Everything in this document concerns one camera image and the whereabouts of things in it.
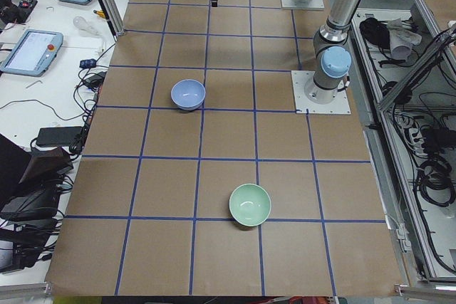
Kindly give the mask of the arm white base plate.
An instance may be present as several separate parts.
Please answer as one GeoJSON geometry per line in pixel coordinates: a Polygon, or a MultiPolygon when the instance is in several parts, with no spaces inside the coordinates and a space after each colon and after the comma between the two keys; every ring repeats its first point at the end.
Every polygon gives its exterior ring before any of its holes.
{"type": "Polygon", "coordinates": [[[350,115],[351,109],[344,84],[334,90],[320,89],[314,83],[312,70],[291,71],[295,112],[298,114],[350,115]]]}
{"type": "Polygon", "coordinates": [[[323,11],[323,0],[281,0],[283,9],[323,11]]]}

